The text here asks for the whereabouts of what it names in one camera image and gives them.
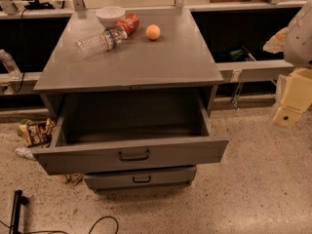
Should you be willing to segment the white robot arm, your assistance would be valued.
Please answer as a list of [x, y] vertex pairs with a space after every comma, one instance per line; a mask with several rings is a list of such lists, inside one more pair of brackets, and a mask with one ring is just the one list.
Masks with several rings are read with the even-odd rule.
[[289, 128], [312, 104], [312, 0], [305, 3], [288, 25], [284, 59], [295, 70], [285, 78], [273, 123]]

